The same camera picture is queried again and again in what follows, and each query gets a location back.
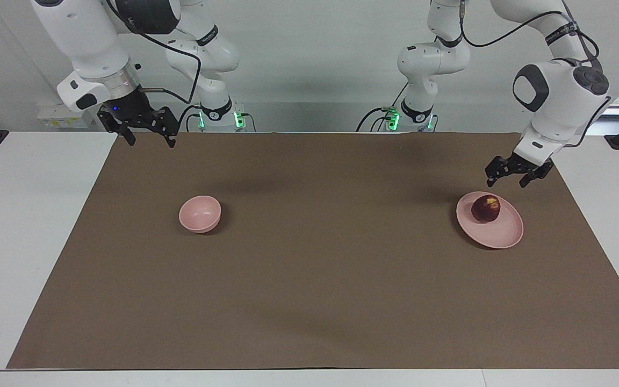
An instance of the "pink plate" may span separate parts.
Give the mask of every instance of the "pink plate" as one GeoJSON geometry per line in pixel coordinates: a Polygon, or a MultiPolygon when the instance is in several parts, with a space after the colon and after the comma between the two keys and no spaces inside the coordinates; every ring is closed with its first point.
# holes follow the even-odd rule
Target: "pink plate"
{"type": "Polygon", "coordinates": [[[208,233],[221,220],[221,204],[211,196],[196,196],[181,207],[178,220],[193,233],[208,233]]]}
{"type": "Polygon", "coordinates": [[[491,248],[509,248],[517,245],[524,235],[524,223],[515,207],[507,200],[494,195],[501,202],[498,219],[489,223],[479,222],[472,216],[472,205],[488,192],[472,192],[457,203],[457,221],[462,230],[481,245],[491,248]]]}

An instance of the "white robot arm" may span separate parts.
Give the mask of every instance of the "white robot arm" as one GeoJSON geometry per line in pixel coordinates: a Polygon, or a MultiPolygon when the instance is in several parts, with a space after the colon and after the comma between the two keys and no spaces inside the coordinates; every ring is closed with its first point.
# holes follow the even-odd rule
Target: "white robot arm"
{"type": "MultiPolygon", "coordinates": [[[[511,22],[529,25],[543,34],[553,60],[528,64],[515,77],[513,92],[535,113],[508,159],[498,156],[486,167],[488,185],[504,176],[525,174],[526,187],[545,178],[550,157],[575,133],[594,120],[610,101],[609,83],[598,60],[588,51],[577,22],[562,0],[490,0],[496,13],[511,22]]],[[[399,112],[400,124],[422,130],[431,118],[436,74],[461,71],[469,64],[469,46],[463,21],[467,0],[432,0],[428,26],[437,36],[432,44],[406,47],[398,68],[408,78],[408,90],[399,112]]]]}
{"type": "MultiPolygon", "coordinates": [[[[103,7],[105,2],[31,0],[31,3],[49,36],[73,64],[73,73],[57,88],[64,103],[75,111],[102,104],[98,118],[106,130],[123,135],[131,145],[135,137],[129,128],[143,127],[163,135],[173,147],[180,122],[169,108],[150,107],[145,93],[159,90],[140,88],[128,53],[118,44],[116,29],[103,7]]],[[[197,80],[200,70],[208,74],[197,85],[202,110],[214,112],[208,113],[206,119],[212,126],[236,128],[239,118],[235,103],[216,73],[233,71],[238,66],[239,54],[230,42],[219,36],[205,5],[206,0],[110,0],[108,3],[132,32],[169,34],[178,29],[189,35],[191,40],[172,41],[169,46],[190,56],[167,51],[169,63],[192,81],[197,80]]]]}

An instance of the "black label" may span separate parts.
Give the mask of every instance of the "black label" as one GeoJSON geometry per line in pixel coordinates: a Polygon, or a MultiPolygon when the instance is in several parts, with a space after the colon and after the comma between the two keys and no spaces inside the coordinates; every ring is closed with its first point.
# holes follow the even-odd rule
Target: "black label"
{"type": "Polygon", "coordinates": [[[564,37],[565,35],[570,34],[574,36],[578,31],[579,31],[579,25],[577,25],[576,21],[573,21],[572,23],[569,23],[569,24],[565,24],[563,25],[563,27],[560,27],[559,29],[552,32],[552,34],[546,37],[546,44],[548,44],[548,46],[551,46],[555,41],[564,37]]]}
{"type": "Polygon", "coordinates": [[[214,26],[214,28],[209,31],[207,35],[205,35],[202,39],[197,41],[197,46],[204,47],[209,44],[209,42],[213,41],[219,35],[219,28],[214,26]]]}

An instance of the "red apple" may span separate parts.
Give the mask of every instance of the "red apple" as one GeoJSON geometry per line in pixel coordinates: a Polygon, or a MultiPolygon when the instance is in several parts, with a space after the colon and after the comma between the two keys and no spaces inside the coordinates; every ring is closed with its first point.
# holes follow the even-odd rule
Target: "red apple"
{"type": "Polygon", "coordinates": [[[472,205],[472,216],[479,222],[489,223],[498,219],[501,202],[496,196],[484,195],[472,205]]]}

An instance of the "table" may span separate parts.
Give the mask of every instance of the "table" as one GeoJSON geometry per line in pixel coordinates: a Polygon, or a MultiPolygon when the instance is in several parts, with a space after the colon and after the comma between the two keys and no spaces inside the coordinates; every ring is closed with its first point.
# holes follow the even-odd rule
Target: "table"
{"type": "MultiPolygon", "coordinates": [[[[0,385],[619,384],[619,370],[3,370],[115,139],[25,132],[0,146],[0,385]]],[[[600,137],[587,138],[555,162],[619,274],[619,152],[600,137]]]]}

